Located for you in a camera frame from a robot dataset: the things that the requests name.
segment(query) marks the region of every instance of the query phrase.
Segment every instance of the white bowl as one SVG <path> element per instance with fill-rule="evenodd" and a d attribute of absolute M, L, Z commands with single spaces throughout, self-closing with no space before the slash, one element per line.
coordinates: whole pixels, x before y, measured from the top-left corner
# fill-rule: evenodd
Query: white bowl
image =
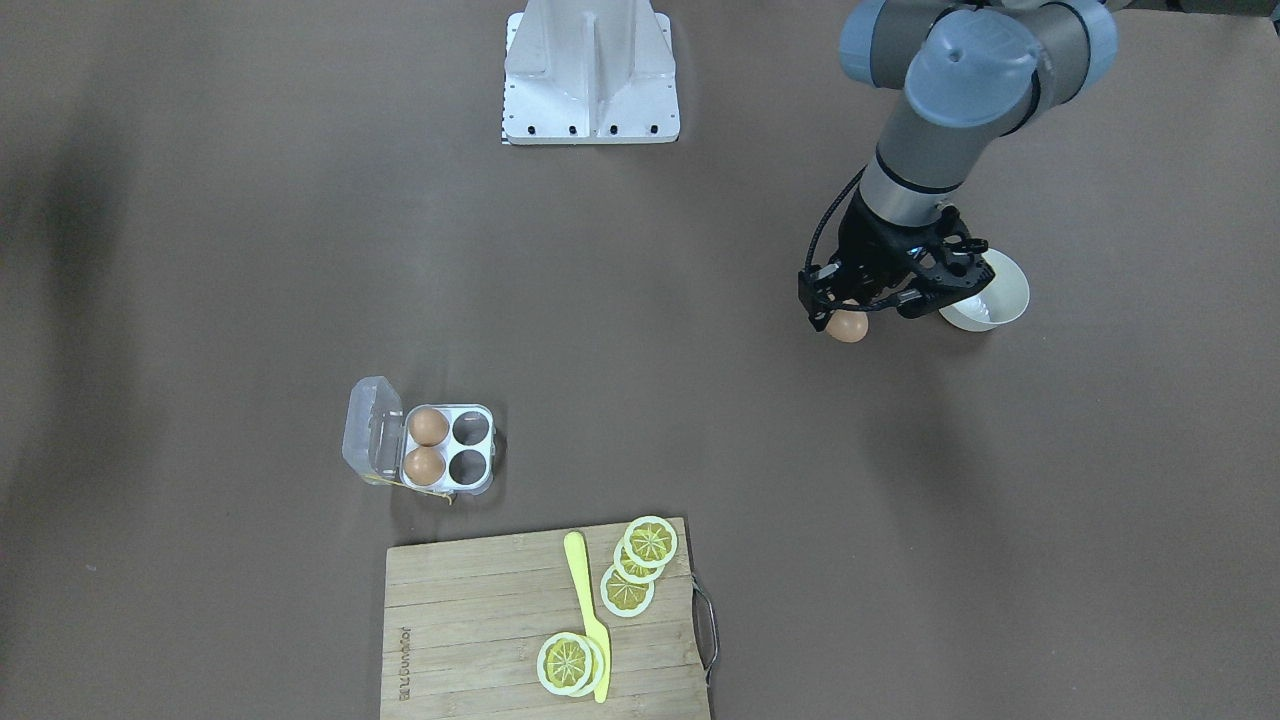
<path fill-rule="evenodd" d="M 1027 275 L 1009 255 L 988 250 L 982 258 L 996 270 L 996 279 L 978 295 L 938 310 L 948 323 L 972 333 L 1012 323 L 1023 316 L 1032 300 Z"/>

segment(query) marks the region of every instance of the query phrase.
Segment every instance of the cutting board handle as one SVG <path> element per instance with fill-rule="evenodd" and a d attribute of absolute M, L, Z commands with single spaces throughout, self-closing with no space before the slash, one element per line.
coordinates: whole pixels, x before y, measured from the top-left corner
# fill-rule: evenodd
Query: cutting board handle
<path fill-rule="evenodd" d="M 707 591 L 703 589 L 703 584 L 698 582 L 698 575 L 691 575 L 691 578 L 694 580 L 694 642 L 698 643 L 699 660 L 707 657 L 707 655 L 703 652 L 703 633 L 696 632 L 701 630 L 703 626 L 703 624 L 698 621 L 698 598 L 703 600 L 703 606 L 707 609 L 704 615 L 707 618 L 708 630 L 710 632 L 712 656 L 709 660 L 701 660 L 703 670 L 707 671 L 707 684 L 709 687 L 712 684 L 712 669 L 716 667 L 716 662 L 719 660 L 719 629 L 716 626 L 716 606 L 712 605 L 712 596 L 707 594 Z"/>

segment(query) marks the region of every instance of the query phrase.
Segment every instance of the metal handle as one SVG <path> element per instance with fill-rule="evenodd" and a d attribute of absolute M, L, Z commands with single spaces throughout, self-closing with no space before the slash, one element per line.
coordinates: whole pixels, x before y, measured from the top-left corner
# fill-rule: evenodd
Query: metal handle
<path fill-rule="evenodd" d="M 696 601 L 698 597 L 701 596 L 703 602 L 707 603 L 707 621 L 710 625 L 710 630 L 712 630 L 712 659 L 708 660 L 707 662 L 703 662 L 703 670 L 707 671 L 707 684 L 710 685 L 712 684 L 712 669 L 716 667 L 716 661 L 719 660 L 719 629 L 716 628 L 716 606 L 712 605 L 712 596 L 707 594 L 707 591 L 703 589 L 701 583 L 698 582 L 698 575 L 692 575 L 692 579 L 694 579 L 694 600 Z M 695 624 L 696 624 L 696 619 L 698 619 L 696 614 L 694 615 L 694 619 L 695 619 Z M 698 642 L 698 633 L 696 632 L 694 633 L 694 642 Z M 698 646 L 698 659 L 699 660 L 701 660 L 701 655 L 703 655 L 703 648 L 701 648 L 701 643 L 699 643 L 699 646 Z"/>

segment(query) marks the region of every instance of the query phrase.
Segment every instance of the brown egg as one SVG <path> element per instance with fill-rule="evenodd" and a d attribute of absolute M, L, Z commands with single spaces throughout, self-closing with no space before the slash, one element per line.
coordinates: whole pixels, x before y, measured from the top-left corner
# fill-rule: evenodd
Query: brown egg
<path fill-rule="evenodd" d="M 419 407 L 408 416 L 408 436 L 428 447 L 440 445 L 449 437 L 449 420 L 435 407 Z"/>
<path fill-rule="evenodd" d="M 867 337 L 867 313 L 852 310 L 836 310 L 827 323 L 827 334 L 840 342 L 858 342 Z"/>
<path fill-rule="evenodd" d="M 404 456 L 404 474 L 417 486 L 429 486 L 444 474 L 444 457 L 434 447 L 419 447 Z"/>

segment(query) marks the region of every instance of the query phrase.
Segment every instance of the wooden cutting board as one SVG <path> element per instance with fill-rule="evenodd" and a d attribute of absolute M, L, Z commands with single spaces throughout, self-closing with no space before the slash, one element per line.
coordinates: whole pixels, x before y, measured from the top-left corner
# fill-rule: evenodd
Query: wooden cutting board
<path fill-rule="evenodd" d="M 626 523 L 393 547 L 387 551 L 383 720 L 710 720 L 692 623 L 685 521 L 680 544 L 636 618 L 613 615 L 599 584 Z M 613 644 L 609 697 L 557 697 L 538 683 L 543 641 L 582 633 L 564 533 L 582 530 L 595 614 Z"/>

